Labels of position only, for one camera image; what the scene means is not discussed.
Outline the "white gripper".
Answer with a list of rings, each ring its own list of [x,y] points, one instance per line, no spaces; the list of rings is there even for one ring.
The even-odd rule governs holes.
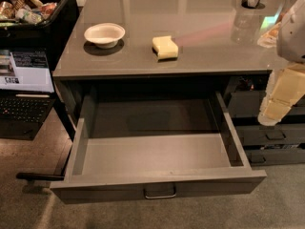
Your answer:
[[[258,122],[274,126],[291,110],[305,94],[305,71],[301,68],[273,70],[269,76],[266,95],[260,106]]]

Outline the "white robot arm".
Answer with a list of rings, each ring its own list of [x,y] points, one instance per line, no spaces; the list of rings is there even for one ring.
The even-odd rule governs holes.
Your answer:
[[[288,64],[269,76],[257,118],[264,126],[280,122],[305,95],[305,0],[296,0],[283,16],[276,49]]]

